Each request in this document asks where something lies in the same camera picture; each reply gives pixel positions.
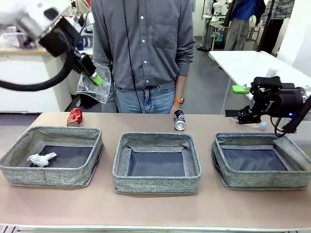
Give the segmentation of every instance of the clear plastic bag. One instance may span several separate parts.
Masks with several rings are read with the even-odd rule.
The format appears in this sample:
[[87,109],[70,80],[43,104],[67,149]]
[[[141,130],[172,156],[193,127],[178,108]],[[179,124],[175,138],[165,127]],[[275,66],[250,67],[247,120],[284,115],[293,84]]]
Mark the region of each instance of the clear plastic bag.
[[94,82],[87,75],[81,74],[77,94],[91,96],[98,102],[105,104],[107,102],[111,86],[111,72],[108,67],[104,67],[99,64],[94,65],[96,66],[96,73],[99,77],[97,77],[96,82]]

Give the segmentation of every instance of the gray button-up shirt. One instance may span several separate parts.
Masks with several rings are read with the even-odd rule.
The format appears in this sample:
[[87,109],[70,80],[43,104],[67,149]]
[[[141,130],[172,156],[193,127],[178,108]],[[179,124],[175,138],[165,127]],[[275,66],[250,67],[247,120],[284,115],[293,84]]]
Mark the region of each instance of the gray button-up shirt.
[[193,60],[193,24],[189,0],[93,0],[94,61],[108,66],[115,85],[133,90],[158,86],[187,75]]

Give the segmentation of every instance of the green object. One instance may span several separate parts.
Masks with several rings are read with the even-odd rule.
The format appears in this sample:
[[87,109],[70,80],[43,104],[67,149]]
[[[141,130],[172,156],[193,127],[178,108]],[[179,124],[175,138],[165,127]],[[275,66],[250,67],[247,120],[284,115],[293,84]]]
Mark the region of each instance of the green object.
[[244,90],[243,86],[234,85],[232,86],[232,91],[234,94],[244,94],[244,95],[249,94],[249,91]]
[[104,80],[103,80],[99,75],[96,75],[96,77],[93,78],[92,81],[93,81],[97,86],[102,85],[102,83],[104,82]]

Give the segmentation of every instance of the crumpled paper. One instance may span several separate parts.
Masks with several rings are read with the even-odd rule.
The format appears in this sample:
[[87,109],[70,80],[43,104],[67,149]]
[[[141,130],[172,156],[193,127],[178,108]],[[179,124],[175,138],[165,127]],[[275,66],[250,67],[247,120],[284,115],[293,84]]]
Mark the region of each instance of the crumpled paper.
[[49,160],[54,158],[57,154],[52,152],[46,155],[33,154],[29,156],[27,161],[31,161],[33,164],[38,165],[39,167],[44,167],[49,165]]

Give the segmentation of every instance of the orange watch strap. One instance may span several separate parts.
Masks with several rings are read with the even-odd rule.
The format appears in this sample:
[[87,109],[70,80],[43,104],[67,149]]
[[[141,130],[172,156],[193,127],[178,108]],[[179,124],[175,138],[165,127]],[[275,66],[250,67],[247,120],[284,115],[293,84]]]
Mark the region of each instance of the orange watch strap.
[[180,103],[180,104],[182,104],[182,103],[183,103],[182,99],[178,99],[178,98],[175,98],[175,99],[174,99],[174,102],[176,102],[176,103]]

